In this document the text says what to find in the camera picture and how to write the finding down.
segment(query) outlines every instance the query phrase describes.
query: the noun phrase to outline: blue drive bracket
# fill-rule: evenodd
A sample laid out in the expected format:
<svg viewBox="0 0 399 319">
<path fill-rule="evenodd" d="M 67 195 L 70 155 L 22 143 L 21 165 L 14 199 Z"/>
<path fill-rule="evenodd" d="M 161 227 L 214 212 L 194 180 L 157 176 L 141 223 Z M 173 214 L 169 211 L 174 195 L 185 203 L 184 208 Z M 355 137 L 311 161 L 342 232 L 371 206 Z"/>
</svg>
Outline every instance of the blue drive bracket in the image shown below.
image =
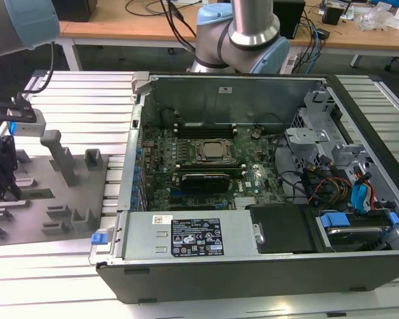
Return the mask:
<svg viewBox="0 0 399 319">
<path fill-rule="evenodd" d="M 324 228 L 350 226 L 350 221 L 348 221 L 346 213 L 325 213 L 320 218 Z"/>
<path fill-rule="evenodd" d="M 92 234 L 91 243 L 92 245 L 107 245 L 108 234 L 102 234 L 102 233 Z"/>
<path fill-rule="evenodd" d="M 355 209 L 358 209 L 361 214 L 365 215 L 366 210 L 364 208 L 366 194 L 368 193 L 368 188 L 364 184 L 355 184 L 352 189 L 352 196 L 350 201 Z"/>
<path fill-rule="evenodd" d="M 393 212 L 393 211 L 390 212 L 388 214 L 388 218 L 393 226 L 396 226 L 397 224 L 399 224 L 399 216 L 395 212 Z"/>
</svg>

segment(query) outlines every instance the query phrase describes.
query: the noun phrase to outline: power supply label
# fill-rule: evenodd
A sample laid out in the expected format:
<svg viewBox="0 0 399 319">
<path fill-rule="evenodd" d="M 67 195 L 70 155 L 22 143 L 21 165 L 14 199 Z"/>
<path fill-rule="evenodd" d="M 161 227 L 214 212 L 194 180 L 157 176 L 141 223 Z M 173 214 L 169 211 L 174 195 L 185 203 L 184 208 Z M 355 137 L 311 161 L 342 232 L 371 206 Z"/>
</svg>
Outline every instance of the power supply label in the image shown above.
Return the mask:
<svg viewBox="0 0 399 319">
<path fill-rule="evenodd" d="M 220 219 L 172 220 L 172 255 L 223 256 Z"/>
</svg>

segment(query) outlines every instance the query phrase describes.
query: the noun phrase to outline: cpu socket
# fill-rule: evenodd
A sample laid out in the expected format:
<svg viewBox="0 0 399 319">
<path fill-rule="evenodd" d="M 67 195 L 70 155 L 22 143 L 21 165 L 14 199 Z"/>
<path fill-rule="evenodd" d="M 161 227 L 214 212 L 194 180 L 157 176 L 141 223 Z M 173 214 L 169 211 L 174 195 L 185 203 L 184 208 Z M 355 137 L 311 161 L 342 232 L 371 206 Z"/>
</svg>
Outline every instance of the cpu socket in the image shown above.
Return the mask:
<svg viewBox="0 0 399 319">
<path fill-rule="evenodd" d="M 233 163 L 231 142 L 228 140 L 201 140 L 195 142 L 198 163 Z"/>
</svg>

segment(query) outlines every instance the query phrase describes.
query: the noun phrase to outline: table leg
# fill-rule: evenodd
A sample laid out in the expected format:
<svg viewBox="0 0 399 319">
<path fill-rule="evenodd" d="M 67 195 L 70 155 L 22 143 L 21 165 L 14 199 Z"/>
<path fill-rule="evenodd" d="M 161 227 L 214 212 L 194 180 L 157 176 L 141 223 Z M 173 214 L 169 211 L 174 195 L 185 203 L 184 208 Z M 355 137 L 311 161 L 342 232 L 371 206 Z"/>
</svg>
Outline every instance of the table leg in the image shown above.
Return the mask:
<svg viewBox="0 0 399 319">
<path fill-rule="evenodd" d="M 69 69 L 71 71 L 82 71 L 80 58 L 78 57 L 78 51 L 74 41 L 71 38 L 61 38 L 57 40 L 57 43 L 62 45 Z"/>
<path fill-rule="evenodd" d="M 355 55 L 352 59 L 352 62 L 350 62 L 350 66 L 353 68 L 357 68 L 360 60 L 362 59 L 363 55 Z"/>
</svg>

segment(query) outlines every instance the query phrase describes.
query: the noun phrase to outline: floor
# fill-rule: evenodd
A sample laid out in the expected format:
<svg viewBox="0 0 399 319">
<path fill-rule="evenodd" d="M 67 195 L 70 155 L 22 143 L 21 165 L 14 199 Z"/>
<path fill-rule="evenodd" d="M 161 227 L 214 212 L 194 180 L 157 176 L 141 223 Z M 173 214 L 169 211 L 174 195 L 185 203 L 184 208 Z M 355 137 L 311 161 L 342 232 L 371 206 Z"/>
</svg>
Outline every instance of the floor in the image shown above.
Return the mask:
<svg viewBox="0 0 399 319">
<path fill-rule="evenodd" d="M 163 48 L 96 47 L 79 46 L 80 59 L 85 70 L 149 70 L 153 72 L 185 72 L 192 64 L 192 56 L 183 49 L 169 54 Z M 68 70 L 66 60 L 58 47 L 55 68 Z M 34 51 L 23 51 L 0 57 L 0 100 L 9 100 L 23 89 L 36 69 L 49 69 L 50 45 Z M 351 68 L 352 56 L 322 54 L 312 73 L 314 74 L 374 74 L 378 75 L 399 97 L 399 63 L 393 63 L 391 71 L 384 66 L 390 57 L 367 56 L 358 68 Z M 299 74 L 305 72 L 303 65 Z"/>
</svg>

